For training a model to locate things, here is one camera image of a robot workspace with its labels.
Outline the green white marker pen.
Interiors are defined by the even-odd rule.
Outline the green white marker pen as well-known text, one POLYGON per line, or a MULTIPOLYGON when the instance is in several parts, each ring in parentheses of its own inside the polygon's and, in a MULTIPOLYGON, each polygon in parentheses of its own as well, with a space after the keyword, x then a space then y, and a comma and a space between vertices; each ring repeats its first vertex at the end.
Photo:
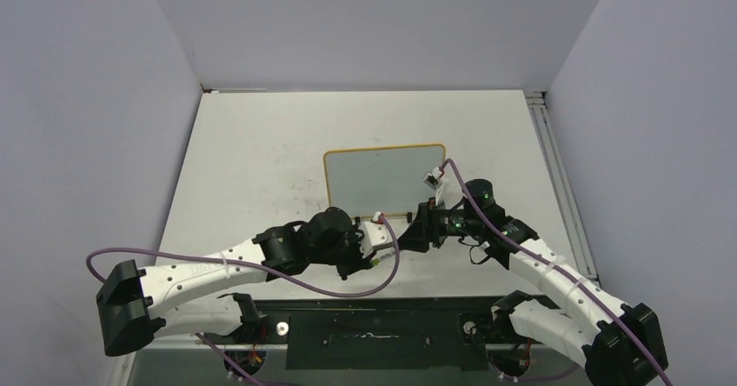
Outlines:
POLYGON ((378 256, 373 256, 369 260, 369 264, 372 268, 374 268, 389 259, 397 260, 397 256, 398 256, 398 253, 396 250, 390 250, 389 252, 380 254, 378 256))

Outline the yellow framed whiteboard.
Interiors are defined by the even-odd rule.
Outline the yellow framed whiteboard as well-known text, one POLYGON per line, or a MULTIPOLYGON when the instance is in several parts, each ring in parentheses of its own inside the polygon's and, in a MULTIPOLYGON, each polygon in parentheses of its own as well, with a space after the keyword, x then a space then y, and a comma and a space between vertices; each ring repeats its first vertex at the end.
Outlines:
POLYGON ((329 205, 360 217, 414 213, 435 195, 423 179, 445 158, 440 143, 329 150, 322 158, 329 205))

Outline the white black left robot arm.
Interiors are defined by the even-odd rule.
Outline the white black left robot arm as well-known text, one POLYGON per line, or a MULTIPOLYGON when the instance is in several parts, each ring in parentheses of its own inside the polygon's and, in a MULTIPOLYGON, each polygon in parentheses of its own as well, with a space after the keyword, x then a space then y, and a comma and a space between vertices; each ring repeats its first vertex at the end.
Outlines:
POLYGON ((107 276, 86 259, 101 281, 96 307, 106 356, 123 356, 145 348, 161 336, 210 333, 252 341, 259 330, 258 313, 248 295, 229 289, 282 279, 321 295, 334 291, 298 280, 310 265, 336 269, 342 279, 369 270, 378 250, 393 242, 376 214, 368 222, 330 207, 308 221, 274 226, 250 239, 206 256, 157 251, 169 264, 141 266, 135 259, 117 263, 107 276))

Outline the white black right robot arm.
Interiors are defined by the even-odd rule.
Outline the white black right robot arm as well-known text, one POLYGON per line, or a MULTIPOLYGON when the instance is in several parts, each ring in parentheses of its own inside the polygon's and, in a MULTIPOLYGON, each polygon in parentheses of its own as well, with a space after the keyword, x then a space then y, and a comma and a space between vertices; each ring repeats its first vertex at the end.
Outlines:
POLYGON ((426 252, 450 237, 471 238, 505 270, 534 285, 550 309, 516 290, 491 307, 491 326, 503 341, 532 340, 581 367, 593 385, 646 385, 669 362, 658 316, 646 304, 631 306, 608 294, 556 254, 531 227, 510 216, 485 179, 465 182, 461 201, 442 201, 445 181, 428 174, 435 196, 419 203, 402 234, 402 250, 426 252))

